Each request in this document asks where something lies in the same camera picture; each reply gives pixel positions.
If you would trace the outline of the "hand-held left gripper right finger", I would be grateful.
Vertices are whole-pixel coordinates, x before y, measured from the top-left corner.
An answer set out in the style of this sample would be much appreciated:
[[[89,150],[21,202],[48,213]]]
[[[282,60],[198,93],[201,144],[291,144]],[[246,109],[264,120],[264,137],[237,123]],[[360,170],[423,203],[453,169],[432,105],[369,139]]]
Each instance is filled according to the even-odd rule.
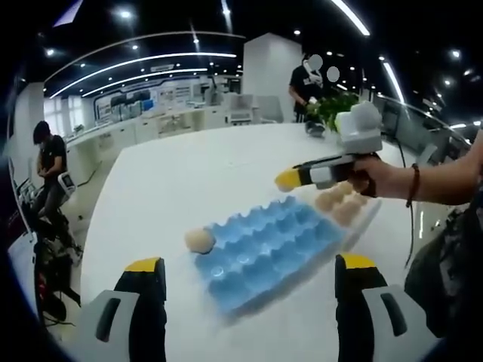
[[[424,361],[437,346],[425,311],[366,256],[335,259],[339,361]]]

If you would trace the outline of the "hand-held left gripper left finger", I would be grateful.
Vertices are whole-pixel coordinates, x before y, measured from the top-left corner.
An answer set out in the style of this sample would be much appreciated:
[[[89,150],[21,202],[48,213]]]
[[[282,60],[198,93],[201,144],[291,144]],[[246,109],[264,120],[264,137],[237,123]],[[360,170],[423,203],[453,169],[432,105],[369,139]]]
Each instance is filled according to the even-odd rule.
[[[165,361],[165,261],[138,260],[82,307],[78,361]]]

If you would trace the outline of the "person's right hand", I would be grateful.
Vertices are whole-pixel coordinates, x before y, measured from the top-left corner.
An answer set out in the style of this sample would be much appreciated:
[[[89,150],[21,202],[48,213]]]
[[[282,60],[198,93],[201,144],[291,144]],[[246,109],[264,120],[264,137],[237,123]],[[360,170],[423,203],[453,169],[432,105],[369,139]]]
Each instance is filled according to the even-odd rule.
[[[358,159],[353,173],[348,178],[354,190],[366,192],[369,180],[375,184],[375,197],[407,199],[410,193],[414,170],[396,167],[372,156]]]

